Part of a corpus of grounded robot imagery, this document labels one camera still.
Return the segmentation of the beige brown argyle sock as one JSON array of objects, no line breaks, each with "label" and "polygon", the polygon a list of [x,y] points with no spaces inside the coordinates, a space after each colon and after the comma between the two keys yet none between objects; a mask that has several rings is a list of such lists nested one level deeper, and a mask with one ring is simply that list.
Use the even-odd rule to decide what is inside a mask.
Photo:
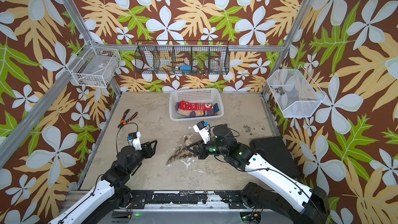
[{"label": "beige brown argyle sock", "polygon": [[184,136],[183,144],[181,146],[179,146],[178,148],[176,148],[175,152],[169,157],[169,159],[166,162],[167,166],[177,160],[189,159],[186,155],[186,146],[193,143],[193,142],[191,142],[190,138],[191,138],[191,136],[189,136],[189,135]]}]

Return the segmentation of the beige purple striped sock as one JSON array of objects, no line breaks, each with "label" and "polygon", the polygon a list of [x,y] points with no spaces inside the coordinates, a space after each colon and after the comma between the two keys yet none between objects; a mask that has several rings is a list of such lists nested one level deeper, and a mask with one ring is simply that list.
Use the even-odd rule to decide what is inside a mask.
[{"label": "beige purple striped sock", "polygon": [[177,102],[175,106],[175,110],[179,115],[187,116],[187,117],[203,117],[203,116],[214,116],[217,115],[220,111],[218,104],[213,104],[214,108],[210,111],[183,111],[179,109],[179,102]]}]

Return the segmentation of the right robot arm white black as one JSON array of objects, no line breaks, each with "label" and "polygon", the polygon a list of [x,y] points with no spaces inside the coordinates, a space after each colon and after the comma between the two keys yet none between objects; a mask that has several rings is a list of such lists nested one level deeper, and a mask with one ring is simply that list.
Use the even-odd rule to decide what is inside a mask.
[{"label": "right robot arm white black", "polygon": [[201,141],[187,146],[187,150],[205,159],[223,156],[224,161],[240,172],[248,173],[271,190],[248,183],[241,192],[242,202],[251,209],[271,209],[295,224],[324,224],[330,213],[326,192],[304,185],[266,161],[260,153],[239,143],[232,130],[221,124],[211,127],[201,121],[193,126]]}]

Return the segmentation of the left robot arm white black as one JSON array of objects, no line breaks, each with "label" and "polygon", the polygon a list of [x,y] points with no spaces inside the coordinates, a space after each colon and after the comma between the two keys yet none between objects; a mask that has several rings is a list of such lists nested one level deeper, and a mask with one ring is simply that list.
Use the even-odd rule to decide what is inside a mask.
[{"label": "left robot arm white black", "polygon": [[132,203],[131,189],[125,184],[145,159],[155,155],[158,141],[146,142],[141,150],[125,146],[95,186],[51,224],[96,224],[108,213]]}]

